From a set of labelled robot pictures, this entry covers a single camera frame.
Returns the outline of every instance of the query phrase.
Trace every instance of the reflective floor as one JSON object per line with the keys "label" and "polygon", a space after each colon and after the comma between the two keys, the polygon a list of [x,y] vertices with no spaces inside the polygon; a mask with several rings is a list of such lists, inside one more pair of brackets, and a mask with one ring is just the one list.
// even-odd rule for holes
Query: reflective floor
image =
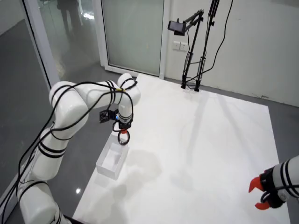
{"label": "reflective floor", "polygon": [[[117,81],[119,74],[107,72],[100,66],[91,0],[82,0],[82,13],[80,10],[80,2],[78,1],[78,18],[75,18],[74,21],[71,20],[70,13],[67,11],[67,24],[64,22],[65,20],[63,20],[61,10],[57,9],[57,0],[39,1],[39,4],[41,6],[40,10],[47,29],[52,53],[62,80],[72,82],[80,82],[83,80],[96,82],[104,80]],[[27,27],[23,21],[18,26],[13,27],[10,32],[12,32],[11,35],[13,36],[20,36],[20,33],[24,29],[27,29]],[[3,45],[9,44],[15,44],[16,47],[19,49],[24,48],[25,51],[28,50],[26,44],[17,45],[17,39],[4,39],[3,37],[3,35],[0,36],[0,51],[3,51]],[[14,60],[16,61],[11,59],[10,63],[2,63],[1,69],[7,71],[14,69],[15,74],[23,74],[24,69],[21,66],[14,66],[14,64],[23,57],[24,56],[15,58]],[[30,58],[36,56],[33,52],[26,57]],[[30,67],[30,71],[33,70],[40,70],[38,63]],[[24,73],[22,80],[25,83],[35,83],[36,85],[39,85],[35,77],[26,76],[26,73]],[[5,83],[3,81],[0,83],[0,89],[7,89],[5,88]],[[208,87],[202,87],[202,89],[267,105],[270,111],[279,161],[282,162],[299,154],[299,108]],[[38,90],[33,88],[27,89],[26,91],[29,94],[26,99],[33,98],[38,92]],[[34,117],[30,117],[28,114],[31,113],[31,109],[42,102],[49,105],[48,99],[44,100],[42,98],[40,101],[35,101],[32,105],[29,105],[24,103],[25,101],[23,101],[24,104],[18,101],[20,95],[20,92],[12,91],[9,93],[9,97],[4,98],[5,101],[10,101],[10,105],[13,106],[11,106],[10,113],[3,114],[3,117],[13,121],[14,114],[24,114],[22,122],[27,124],[27,127],[24,129],[20,126],[12,126],[9,131],[10,133],[20,133],[22,136],[24,134],[24,138],[27,139],[27,142],[24,144],[28,145],[31,140],[29,135],[36,133],[36,130],[42,127],[42,121],[48,116],[50,108],[45,107],[44,112],[36,111],[36,113],[33,113]],[[31,126],[33,120],[36,121],[35,127]],[[100,125],[99,110],[92,111],[87,124],[70,141],[58,175],[49,182],[53,197],[64,214],[68,216],[73,215],[95,168],[96,160],[112,131],[111,125],[110,122]],[[7,131],[1,133],[0,140],[2,140],[2,142],[15,142],[15,144],[21,144],[20,139],[10,139],[7,137],[6,134],[8,133],[9,132]],[[6,163],[13,163],[14,159],[15,157],[11,155],[6,158]],[[298,202],[291,199],[288,202],[288,206],[291,223],[299,223]],[[23,220],[20,209],[16,206],[9,217],[7,224],[22,223]]]}
{"label": "reflective floor", "polygon": [[92,0],[37,1],[60,79],[71,81],[78,71],[99,65]]}

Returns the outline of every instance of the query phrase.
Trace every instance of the white platform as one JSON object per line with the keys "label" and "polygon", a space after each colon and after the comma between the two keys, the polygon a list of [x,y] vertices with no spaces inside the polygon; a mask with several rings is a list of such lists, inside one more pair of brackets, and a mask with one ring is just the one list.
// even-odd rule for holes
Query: white platform
{"label": "white platform", "polygon": [[268,107],[139,75],[142,97],[117,181],[96,169],[74,218],[87,224],[289,224],[249,183],[278,163]]}

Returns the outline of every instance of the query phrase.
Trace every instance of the gray floor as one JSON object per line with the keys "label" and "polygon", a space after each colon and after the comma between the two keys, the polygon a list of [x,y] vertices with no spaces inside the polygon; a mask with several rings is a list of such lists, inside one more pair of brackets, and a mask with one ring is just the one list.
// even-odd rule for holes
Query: gray floor
{"label": "gray floor", "polygon": [[[20,36],[18,33],[25,29],[26,26],[24,23],[18,24],[14,27],[11,32],[16,32],[11,34],[12,36]],[[11,44],[17,44],[18,39],[13,38],[4,38],[5,36],[0,36],[0,53],[3,51],[3,46],[9,46]],[[26,44],[16,45],[16,48],[26,48]],[[6,52],[5,57],[10,55],[9,51]],[[22,66],[14,66],[15,62],[20,62]],[[9,73],[11,77],[7,77],[10,79],[10,82],[14,80],[18,80],[21,78],[23,83],[35,83],[36,86],[43,86],[43,83],[36,83],[36,77],[26,76],[23,77],[14,77],[15,74],[24,74],[24,67],[26,67],[26,61],[24,60],[24,56],[21,58],[11,57],[7,60],[6,63],[2,63],[0,74],[2,71],[10,71],[13,69],[14,72]],[[29,70],[36,70],[37,73],[40,70],[39,65],[36,63],[35,65],[30,65]],[[69,76],[69,81],[79,82],[82,80],[89,81],[103,81],[103,80],[114,80],[116,81],[119,77],[118,74],[110,73],[105,71],[99,63],[92,63],[88,66],[82,66],[80,69],[73,71]],[[4,85],[5,82],[0,83],[2,91],[3,89],[7,89]],[[22,89],[23,86],[18,85],[17,89]],[[299,108],[283,105],[263,99],[257,99],[252,97],[243,96],[240,94],[235,94],[227,91],[221,91],[209,87],[202,87],[202,89],[216,92],[222,95],[227,95],[235,98],[240,98],[243,100],[247,100],[250,102],[255,102],[263,105],[267,105],[269,107],[273,132],[275,136],[275,142],[278,151],[279,161],[282,162],[288,158],[296,156],[299,154]],[[2,141],[0,141],[0,149],[7,149],[7,145],[5,142],[15,142],[15,144],[19,144],[21,139],[26,140],[24,143],[28,145],[31,141],[30,135],[37,132],[38,128],[40,128],[43,124],[43,121],[46,119],[50,112],[50,108],[48,105],[48,100],[45,99],[44,95],[46,94],[46,88],[38,88],[26,89],[26,92],[29,94],[28,97],[24,96],[24,92],[15,92],[11,91],[7,98],[2,98],[3,102],[5,102],[5,106],[11,105],[11,107],[7,108],[6,113],[2,113],[2,111],[6,111],[6,109],[1,108],[1,122],[3,122],[3,118],[7,120],[14,119],[15,114],[21,113],[26,116],[24,119],[27,123],[27,126],[20,128],[18,126],[11,126],[11,131],[3,131],[1,132]],[[35,101],[32,100],[30,102],[28,98],[37,99]],[[37,111],[32,115],[32,117],[28,117],[31,111],[29,109],[39,107],[39,104],[46,104],[44,111]],[[82,196],[82,193],[87,186],[88,180],[94,170],[95,162],[101,153],[101,149],[103,148],[106,140],[108,139],[111,133],[111,123],[99,124],[99,110],[93,111],[89,117],[87,124],[76,134],[76,137],[73,138],[69,145],[67,152],[64,156],[62,165],[60,167],[60,171],[58,175],[49,182],[50,188],[52,190],[53,196],[57,203],[59,204],[61,210],[64,214],[68,216],[72,216],[79,200]],[[34,127],[30,127],[32,125],[32,121],[36,122]],[[11,133],[17,132],[20,136],[15,136],[13,139],[10,137]],[[13,160],[16,160],[17,157],[14,153],[8,154],[5,157],[4,162],[10,163]],[[1,187],[5,187],[6,185],[3,182],[0,183]],[[75,191],[77,188],[81,188],[81,194],[76,194]],[[299,222],[299,204],[296,200],[290,199],[288,202],[289,206],[289,214],[290,220],[292,224],[296,224]],[[21,213],[19,207],[17,206],[11,216],[9,217],[7,224],[21,224],[23,223]]]}

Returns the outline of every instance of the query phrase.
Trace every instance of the robotic arm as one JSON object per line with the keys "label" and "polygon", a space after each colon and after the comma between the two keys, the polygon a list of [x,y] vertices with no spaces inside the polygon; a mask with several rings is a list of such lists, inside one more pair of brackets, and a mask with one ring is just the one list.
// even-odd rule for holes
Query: robotic arm
{"label": "robotic arm", "polygon": [[[55,122],[42,132],[42,141],[27,168],[28,174],[23,184],[18,186],[17,197],[25,224],[79,223],[62,215],[46,181],[57,175],[69,140],[86,123],[88,111],[92,108],[118,104],[115,112],[109,109],[101,112],[101,122],[109,119],[118,122],[119,143],[127,144],[127,129],[133,120],[133,106],[138,103],[140,96],[136,82],[128,73],[121,75],[117,84],[105,81],[76,85],[63,81],[53,86],[50,102],[52,106],[58,102],[55,106]],[[121,141],[121,134],[127,134],[127,141]]]}
{"label": "robotic arm", "polygon": [[256,203],[258,209],[279,208],[291,196],[299,198],[298,165],[299,156],[296,156],[265,170],[250,182],[249,192],[254,188],[265,192],[261,202]]}

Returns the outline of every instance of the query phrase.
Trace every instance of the cable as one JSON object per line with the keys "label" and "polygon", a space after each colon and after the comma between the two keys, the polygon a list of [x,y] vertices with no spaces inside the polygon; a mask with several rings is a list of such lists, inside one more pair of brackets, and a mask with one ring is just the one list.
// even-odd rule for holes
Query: cable
{"label": "cable", "polygon": [[188,36],[188,53],[189,53],[189,51],[190,51],[190,41],[189,41],[189,30],[187,31],[187,36]]}
{"label": "cable", "polygon": [[[232,6],[233,6],[233,2],[234,2],[234,0],[231,1],[230,7],[229,7],[228,16],[227,16],[227,18],[226,18],[225,26],[224,26],[224,36],[223,36],[223,39],[222,39],[222,41],[221,41],[221,44],[219,45],[219,48],[218,48],[217,51],[216,51],[216,55],[215,55],[215,58],[214,58],[213,65],[212,65],[212,67],[209,68],[208,70],[205,70],[204,72],[202,72],[202,74],[204,74],[204,73],[206,73],[206,72],[212,70],[212,68],[213,68],[214,65],[215,65],[215,62],[216,62],[216,58],[217,58],[218,52],[219,52],[219,50],[220,50],[220,48],[221,48],[221,46],[222,46],[222,44],[224,43],[224,40],[225,40],[225,36],[226,36],[226,27],[227,27],[227,24],[228,24],[228,18],[229,18],[230,11],[231,11]],[[200,74],[198,74],[197,76],[191,78],[191,79],[188,80],[187,82],[196,79],[199,75],[200,75]]]}
{"label": "cable", "polygon": [[267,201],[268,196],[272,192],[275,192],[275,191],[278,191],[278,190],[282,190],[282,189],[289,189],[289,188],[299,188],[299,184],[281,186],[281,187],[276,187],[276,188],[273,188],[271,190],[268,190],[268,191],[264,192],[263,195],[261,196],[261,203],[265,203]]}
{"label": "cable", "polygon": [[[21,161],[22,159],[25,157],[25,155],[30,151],[30,149],[33,147],[33,145],[35,144],[35,142],[37,141],[38,137],[41,135],[41,133],[44,131],[45,127],[48,125],[48,123],[50,122],[50,120],[52,119],[53,115],[54,115],[54,112],[55,112],[55,109],[60,101],[60,99],[62,98],[62,96],[70,89],[72,88],[75,88],[76,86],[79,86],[79,85],[82,85],[82,84],[95,84],[95,85],[99,85],[99,86],[104,86],[104,87],[107,87],[109,89],[113,89],[113,91],[108,91],[106,93],[103,93],[97,100],[96,102],[77,120],[75,121],[73,124],[69,125],[69,126],[66,126],[66,127],[63,127],[63,128],[53,128],[53,129],[50,129],[43,137],[40,138],[40,140],[36,143],[35,147],[34,147],[34,150],[31,152],[30,156],[29,156],[29,159],[28,159],[28,162],[26,163],[23,171],[21,172]],[[135,81],[133,85],[131,85],[130,87],[126,88],[125,90],[129,90],[131,88],[133,88],[134,86],[137,85],[137,82]],[[2,212],[2,219],[1,219],[1,223],[4,224],[4,215],[5,215],[5,210],[6,210],[6,207],[7,207],[7,204],[13,194],[13,191],[14,189],[16,189],[16,193],[17,193],[17,189],[18,189],[18,185],[19,185],[19,182],[21,182],[21,178],[24,174],[24,172],[26,171],[26,169],[29,167],[30,163],[32,162],[33,160],[33,154],[35,153],[35,148],[38,146],[38,144],[40,144],[50,133],[52,133],[53,131],[63,131],[63,130],[66,130],[66,129],[69,129],[73,126],[75,126],[77,123],[79,123],[96,105],[97,103],[101,100],[101,98],[107,94],[111,94],[111,93],[116,93],[116,92],[119,92],[121,93],[121,95],[125,94],[128,96],[130,102],[131,102],[131,106],[132,106],[132,114],[134,113],[134,106],[133,106],[133,101],[132,101],[132,98],[130,97],[130,95],[125,92],[124,89],[116,89],[115,87],[111,87],[111,86],[108,86],[108,85],[103,85],[103,84],[99,84],[99,83],[94,83],[94,82],[82,82],[82,83],[79,83],[79,84],[75,84],[73,86],[70,86],[70,85],[63,85],[63,86],[60,86],[53,94],[53,97],[55,96],[55,94],[58,92],[58,90],[64,88],[64,87],[68,87],[67,89],[65,89],[62,94],[58,97],[53,109],[52,109],[52,112],[51,112],[51,115],[49,117],[49,119],[47,120],[46,124],[43,126],[43,128],[41,129],[41,131],[39,132],[38,136],[35,138],[35,140],[31,143],[31,145],[27,148],[27,150],[24,152],[24,154],[22,155],[22,157],[20,158],[19,160],[19,167],[18,167],[18,178],[16,180],[16,182],[14,183],[14,185],[11,187],[11,189],[9,190],[9,192],[7,193],[7,195],[5,196],[4,200],[1,202],[0,204],[0,207],[3,205],[3,203],[6,201],[5,203],[5,206],[3,208],[3,212]]]}

